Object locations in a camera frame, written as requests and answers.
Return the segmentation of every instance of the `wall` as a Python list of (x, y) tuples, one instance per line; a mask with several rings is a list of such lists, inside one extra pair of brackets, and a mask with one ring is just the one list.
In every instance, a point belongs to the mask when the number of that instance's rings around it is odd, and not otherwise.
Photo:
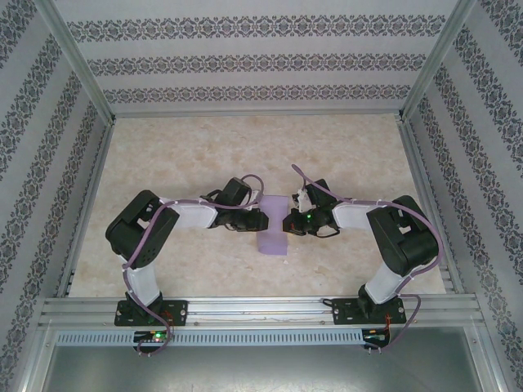
[(451, 251), (523, 389), (523, 11), (473, 8), (410, 119)]
[(400, 109), (456, 0), (56, 0), (116, 114)]
[(56, 294), (105, 134), (30, 0), (0, 0), (0, 390)]

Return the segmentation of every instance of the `black plastic bracket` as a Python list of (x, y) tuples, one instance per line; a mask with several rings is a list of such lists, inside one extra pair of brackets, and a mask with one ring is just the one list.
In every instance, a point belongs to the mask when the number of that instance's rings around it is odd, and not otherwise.
[[(184, 327), (187, 321), (189, 302), (182, 300), (161, 300), (153, 311), (173, 327)], [(114, 316), (116, 327), (161, 327), (156, 318), (144, 312), (137, 304), (127, 299), (119, 301)]]
[(387, 315), (390, 317), (390, 324), (407, 322), (403, 301), (400, 298), (393, 298), (386, 304), (378, 305), (368, 316), (360, 308), (358, 298), (335, 298), (323, 300), (323, 303), (332, 308), (335, 325), (385, 324)]

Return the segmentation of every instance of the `beige tabletop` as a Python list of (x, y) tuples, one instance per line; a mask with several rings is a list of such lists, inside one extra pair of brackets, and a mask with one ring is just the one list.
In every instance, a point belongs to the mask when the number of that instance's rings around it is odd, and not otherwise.
[[(392, 114), (119, 119), (70, 295), (123, 296), (105, 229), (141, 190), (197, 198), (255, 173), (266, 194), (290, 196), (302, 185), (291, 163), (343, 196), (417, 198)], [(289, 235), (287, 256), (266, 256), (256, 234), (220, 227), (173, 232), (156, 274), (165, 296), (354, 295), (381, 262), (373, 235), (357, 229), (328, 239)], [(404, 292), (444, 293), (439, 270)]]

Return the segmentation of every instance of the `enclosure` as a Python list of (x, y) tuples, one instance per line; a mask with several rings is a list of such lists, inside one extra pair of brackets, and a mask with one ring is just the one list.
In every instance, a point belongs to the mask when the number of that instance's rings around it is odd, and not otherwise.
[[(1, 390), (523, 389), (521, 0), (0, 8)], [(293, 163), (345, 197), (409, 194), (437, 228), (404, 339), (369, 355), (322, 303), (373, 277), (371, 233), (267, 256), (255, 233), (188, 229), (156, 265), (186, 325), (139, 358), (150, 327), (114, 326), (108, 224), (143, 189), (197, 198), (248, 173), (290, 197)]]

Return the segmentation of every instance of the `patterned wallpaper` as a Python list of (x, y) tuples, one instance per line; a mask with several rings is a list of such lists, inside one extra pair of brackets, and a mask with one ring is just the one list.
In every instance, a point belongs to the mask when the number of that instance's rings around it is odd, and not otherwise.
[(410, 119), (510, 390), (523, 390), (522, 21), (516, 1), (478, 2)]
[(456, 0), (56, 0), (116, 114), (400, 109)]
[(0, 390), (73, 244), (105, 124), (30, 0), (0, 2)]

